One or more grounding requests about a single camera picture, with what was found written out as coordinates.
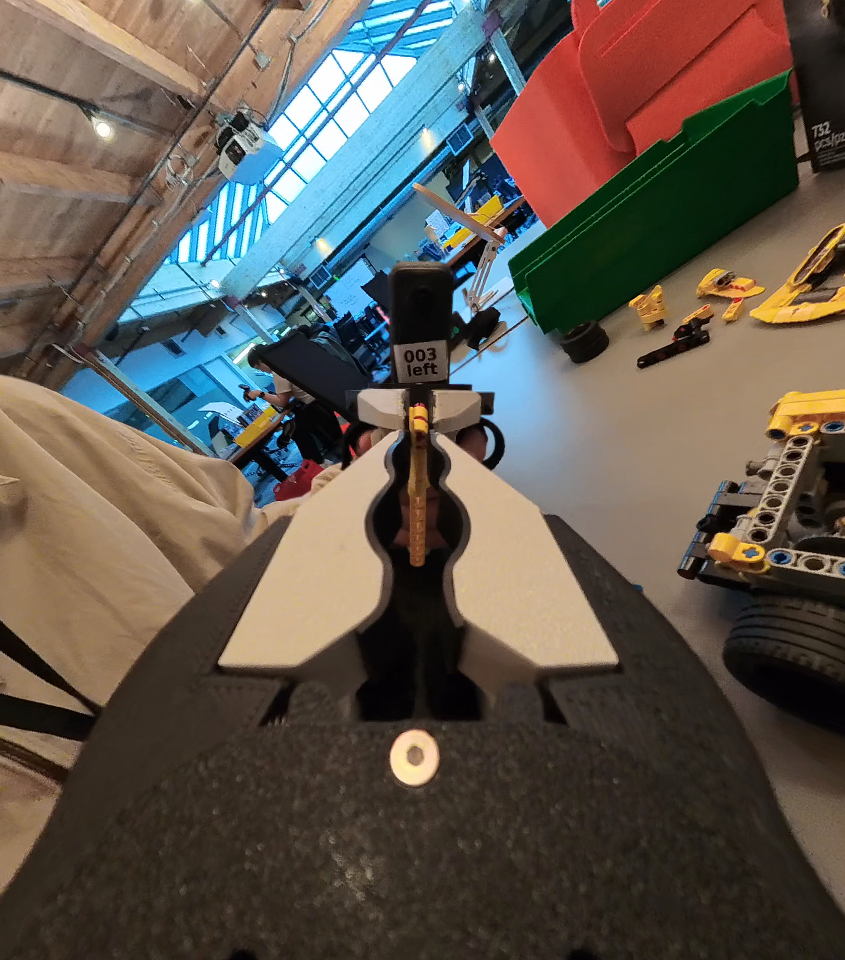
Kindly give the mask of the green plastic bin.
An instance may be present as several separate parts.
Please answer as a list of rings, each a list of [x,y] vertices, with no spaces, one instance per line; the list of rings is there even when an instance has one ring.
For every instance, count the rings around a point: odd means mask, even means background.
[[[509,260],[542,333],[601,321],[799,186],[791,77],[689,116]]]

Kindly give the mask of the person's left hand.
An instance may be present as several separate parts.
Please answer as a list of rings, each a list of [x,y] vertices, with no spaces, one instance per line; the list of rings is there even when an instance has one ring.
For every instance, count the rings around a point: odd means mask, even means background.
[[[484,425],[480,423],[464,427],[455,434],[452,441],[476,462],[486,465],[490,440]]]

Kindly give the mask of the black toy beam piece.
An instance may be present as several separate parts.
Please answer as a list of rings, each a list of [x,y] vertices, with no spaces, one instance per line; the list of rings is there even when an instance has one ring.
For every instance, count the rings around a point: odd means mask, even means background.
[[[676,328],[671,341],[665,346],[638,357],[636,367],[640,370],[647,369],[670,358],[707,345],[711,341],[711,333],[707,326],[713,317],[714,309],[709,304],[689,314]]]

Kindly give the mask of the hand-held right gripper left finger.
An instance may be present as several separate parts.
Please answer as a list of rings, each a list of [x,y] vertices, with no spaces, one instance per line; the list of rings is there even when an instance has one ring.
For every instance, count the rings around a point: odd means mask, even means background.
[[[373,514],[403,438],[384,436],[304,498],[218,658],[224,674],[319,683],[336,699],[357,693],[366,681],[359,635],[392,594]]]

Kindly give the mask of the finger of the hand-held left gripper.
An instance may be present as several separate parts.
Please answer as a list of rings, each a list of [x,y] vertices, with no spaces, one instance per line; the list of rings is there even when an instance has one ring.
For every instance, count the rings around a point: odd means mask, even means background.
[[[428,432],[454,436],[480,424],[480,393],[430,393]]]
[[[409,393],[357,393],[357,424],[386,433],[406,433],[409,407]]]

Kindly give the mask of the orange bag-shaped storage box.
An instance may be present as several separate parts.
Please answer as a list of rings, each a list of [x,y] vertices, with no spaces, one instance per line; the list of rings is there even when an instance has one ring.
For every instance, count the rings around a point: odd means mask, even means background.
[[[793,66],[781,1],[572,1],[491,138],[553,227],[685,119]]]

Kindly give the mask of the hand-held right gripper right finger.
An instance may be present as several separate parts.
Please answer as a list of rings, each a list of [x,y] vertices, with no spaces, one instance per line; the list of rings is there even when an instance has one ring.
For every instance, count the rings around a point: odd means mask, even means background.
[[[435,445],[461,540],[444,570],[459,670],[490,702],[512,685],[614,671],[617,650],[542,510],[450,438]]]

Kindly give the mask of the long yellow toy beam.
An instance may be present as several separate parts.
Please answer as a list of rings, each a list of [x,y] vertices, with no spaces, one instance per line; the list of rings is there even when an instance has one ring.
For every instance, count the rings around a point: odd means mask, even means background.
[[[429,546],[429,408],[414,403],[408,411],[409,475],[407,549],[410,565],[426,563]]]

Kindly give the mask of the yellow toy car hood panel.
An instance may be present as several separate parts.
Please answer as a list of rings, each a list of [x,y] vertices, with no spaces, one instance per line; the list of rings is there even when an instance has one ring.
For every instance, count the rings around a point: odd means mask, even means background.
[[[845,314],[845,222],[838,223],[807,253],[786,282],[752,318],[770,325],[809,323]]]

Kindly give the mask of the small yellow toy piece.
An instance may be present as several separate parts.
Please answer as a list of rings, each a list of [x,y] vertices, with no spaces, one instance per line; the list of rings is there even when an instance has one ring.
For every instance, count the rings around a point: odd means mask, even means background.
[[[752,278],[738,275],[732,270],[710,270],[696,287],[698,299],[719,298],[728,301],[722,320],[731,323],[743,315],[747,302],[765,293],[765,287]]]
[[[661,284],[656,285],[647,293],[638,294],[629,300],[628,306],[635,311],[644,331],[649,332],[663,327],[669,318],[664,289]]]

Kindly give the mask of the yellow toy car chassis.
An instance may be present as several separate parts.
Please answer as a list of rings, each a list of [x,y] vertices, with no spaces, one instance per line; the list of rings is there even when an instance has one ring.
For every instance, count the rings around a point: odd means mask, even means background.
[[[775,708],[845,737],[845,389],[789,391],[771,445],[718,486],[678,567],[751,596],[728,673]]]

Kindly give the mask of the grey desk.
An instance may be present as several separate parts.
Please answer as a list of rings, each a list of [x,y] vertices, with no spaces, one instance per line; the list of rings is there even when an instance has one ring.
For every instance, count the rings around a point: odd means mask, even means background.
[[[710,344],[652,368],[666,341],[622,307],[603,320],[607,350],[573,365],[525,318],[464,364],[496,394],[501,476],[563,518],[647,597],[703,661],[742,721],[789,823],[845,910],[845,738],[776,710],[735,682],[721,647],[745,597],[688,582],[677,567],[718,484],[765,453],[769,408],[789,391],[845,388],[845,316],[816,325],[715,318]]]

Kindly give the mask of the black toy wheel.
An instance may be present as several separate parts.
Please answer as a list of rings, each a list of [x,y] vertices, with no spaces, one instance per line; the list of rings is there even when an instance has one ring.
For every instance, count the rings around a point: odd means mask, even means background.
[[[559,345],[569,360],[577,365],[603,354],[610,338],[598,320],[586,321],[560,336]]]

